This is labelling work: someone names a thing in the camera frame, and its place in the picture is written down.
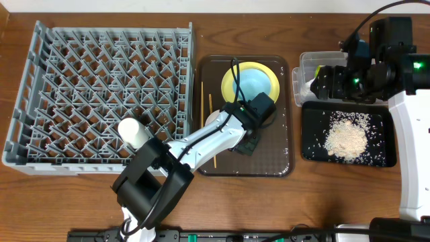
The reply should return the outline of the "pink bowl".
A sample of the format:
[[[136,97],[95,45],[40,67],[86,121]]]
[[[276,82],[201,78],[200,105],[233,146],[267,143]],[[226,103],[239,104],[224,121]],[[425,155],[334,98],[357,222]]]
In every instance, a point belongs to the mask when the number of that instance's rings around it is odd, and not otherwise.
[[[216,110],[214,112],[212,112],[208,118],[206,119],[205,122],[205,126],[209,125],[211,122],[215,121],[215,119],[218,117],[218,115],[220,114],[220,110]]]

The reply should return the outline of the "rice food scraps pile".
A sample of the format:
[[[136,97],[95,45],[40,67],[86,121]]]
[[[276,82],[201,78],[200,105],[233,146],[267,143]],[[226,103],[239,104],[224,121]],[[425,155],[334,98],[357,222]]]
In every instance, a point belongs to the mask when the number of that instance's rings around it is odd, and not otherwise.
[[[308,110],[302,125],[302,155],[329,163],[386,167],[382,117],[360,112]]]

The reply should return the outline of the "wooden chopstick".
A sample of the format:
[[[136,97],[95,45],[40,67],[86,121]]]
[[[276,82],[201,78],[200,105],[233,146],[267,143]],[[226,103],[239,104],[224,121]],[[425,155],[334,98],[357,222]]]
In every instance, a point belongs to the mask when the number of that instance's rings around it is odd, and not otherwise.
[[[209,99],[209,108],[210,108],[210,114],[213,113],[213,105],[212,105],[212,94],[209,93],[208,95],[208,99]],[[214,168],[217,168],[217,161],[216,161],[216,156],[213,157],[214,160]]]
[[[204,82],[201,82],[201,96],[200,96],[200,128],[204,127]]]

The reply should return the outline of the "light blue bowl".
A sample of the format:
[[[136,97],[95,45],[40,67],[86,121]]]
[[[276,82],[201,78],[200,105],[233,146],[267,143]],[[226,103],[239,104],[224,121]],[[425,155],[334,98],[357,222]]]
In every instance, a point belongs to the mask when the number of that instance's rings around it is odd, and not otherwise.
[[[245,69],[240,71],[239,100],[251,101],[261,92],[269,95],[271,82],[269,77],[258,69]]]

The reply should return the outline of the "yellow plate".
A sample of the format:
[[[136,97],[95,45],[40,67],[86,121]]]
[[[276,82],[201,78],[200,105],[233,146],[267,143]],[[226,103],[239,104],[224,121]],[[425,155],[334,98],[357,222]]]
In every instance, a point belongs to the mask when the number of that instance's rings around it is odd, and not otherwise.
[[[276,102],[279,95],[280,95],[280,83],[278,81],[278,78],[276,77],[275,73],[267,66],[257,63],[257,62],[244,62],[239,64],[239,71],[245,70],[245,69],[258,69],[260,71],[263,71],[268,77],[271,82],[271,92],[269,94],[269,97]],[[229,70],[227,71],[221,82],[221,92],[224,100],[226,102],[233,102],[237,85],[234,82],[233,74],[237,73],[237,68],[234,65],[233,71]]]

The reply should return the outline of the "white cup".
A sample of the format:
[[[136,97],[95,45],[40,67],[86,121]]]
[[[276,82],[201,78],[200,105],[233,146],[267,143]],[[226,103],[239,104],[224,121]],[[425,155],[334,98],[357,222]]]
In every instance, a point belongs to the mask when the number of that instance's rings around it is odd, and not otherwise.
[[[146,127],[134,118],[125,118],[118,124],[118,132],[122,140],[133,149],[141,148],[150,136]]]

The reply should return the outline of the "green orange snack wrapper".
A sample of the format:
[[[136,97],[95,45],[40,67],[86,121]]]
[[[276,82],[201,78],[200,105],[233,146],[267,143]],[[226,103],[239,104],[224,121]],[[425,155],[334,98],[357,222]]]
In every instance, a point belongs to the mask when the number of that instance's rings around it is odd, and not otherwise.
[[[316,78],[318,76],[318,72],[320,71],[321,67],[322,67],[322,65],[317,66],[315,73],[314,73],[314,78]]]

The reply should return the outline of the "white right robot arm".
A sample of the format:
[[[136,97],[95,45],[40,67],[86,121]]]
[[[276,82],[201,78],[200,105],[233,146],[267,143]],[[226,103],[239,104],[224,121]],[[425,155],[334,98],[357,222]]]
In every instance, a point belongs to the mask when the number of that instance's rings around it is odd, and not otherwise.
[[[319,65],[310,90],[318,99],[386,101],[402,179],[399,218],[374,218],[367,241],[429,239],[429,55],[387,54],[358,67]]]

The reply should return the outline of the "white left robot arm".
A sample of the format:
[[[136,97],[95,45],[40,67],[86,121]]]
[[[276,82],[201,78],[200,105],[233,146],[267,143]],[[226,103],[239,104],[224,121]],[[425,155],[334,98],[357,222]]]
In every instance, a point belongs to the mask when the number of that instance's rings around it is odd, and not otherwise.
[[[167,144],[158,138],[146,141],[112,186],[118,204],[130,213],[121,234],[131,237],[155,228],[177,206],[193,172],[257,130],[263,113],[255,101],[227,103],[214,121],[183,139]]]

